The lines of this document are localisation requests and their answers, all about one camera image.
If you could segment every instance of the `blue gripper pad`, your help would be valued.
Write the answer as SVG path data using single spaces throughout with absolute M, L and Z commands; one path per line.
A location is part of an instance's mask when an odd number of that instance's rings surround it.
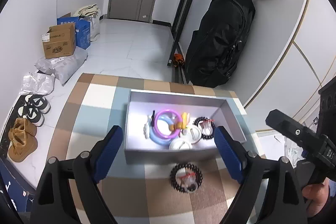
M 227 170 L 230 173 L 231 178 L 237 180 L 238 183 L 241 184 L 244 179 L 242 163 L 238 159 L 236 153 L 233 151 L 228 141 L 225 139 L 223 133 L 221 132 L 220 128 L 218 127 L 215 129 L 214 139 L 215 144 L 219 150 L 219 153 L 225 163 Z
M 93 179 L 96 183 L 107 176 L 114 158 L 123 141 L 123 130 L 119 126 L 113 126 L 105 139 L 96 143 L 95 147 L 102 149 L 101 154 L 95 161 Z

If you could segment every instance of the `blue ring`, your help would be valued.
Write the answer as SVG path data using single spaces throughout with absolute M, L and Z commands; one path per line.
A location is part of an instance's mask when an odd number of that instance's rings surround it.
M 168 125 L 174 124 L 174 122 L 171 120 L 170 117 L 167 115 L 161 115 L 158 120 L 165 121 Z M 159 136 L 155 134 L 154 128 L 149 126 L 149 138 L 159 144 L 159 145 L 170 145 L 170 143 L 173 141 L 173 139 L 162 139 Z

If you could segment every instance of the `brown cardboard box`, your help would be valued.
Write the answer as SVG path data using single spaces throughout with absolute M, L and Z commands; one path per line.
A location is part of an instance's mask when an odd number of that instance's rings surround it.
M 75 24 L 51 26 L 49 31 L 42 35 L 42 44 L 46 59 L 73 55 L 76 48 Z

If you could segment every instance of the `black and white sneaker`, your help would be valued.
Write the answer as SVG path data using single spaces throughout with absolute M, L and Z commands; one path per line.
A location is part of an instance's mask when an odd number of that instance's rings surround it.
M 34 105 L 24 105 L 17 112 L 19 118 L 26 118 L 37 127 L 44 123 L 44 116 Z
M 37 109 L 43 113 L 47 114 L 50 110 L 50 104 L 43 95 L 29 94 L 25 97 L 27 105 L 34 105 Z

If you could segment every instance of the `purple ring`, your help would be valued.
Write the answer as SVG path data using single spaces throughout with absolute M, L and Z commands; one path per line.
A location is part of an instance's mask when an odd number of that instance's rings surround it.
M 155 115 L 155 119 L 154 119 L 154 131 L 159 135 L 160 138 L 163 138 L 163 139 L 173 139 L 173 138 L 176 138 L 180 132 L 180 129 L 177 128 L 174 130 L 174 133 L 170 134 L 170 135 L 165 135 L 165 134 L 162 134 L 160 132 L 160 130 L 158 129 L 158 119 L 159 117 L 164 114 L 164 113 L 173 113 L 177 119 L 178 122 L 182 122 L 182 117 L 180 116 L 180 114 L 178 114 L 175 110 L 170 110 L 170 109 L 167 109 L 167 110 L 161 110 L 159 111 L 156 115 Z

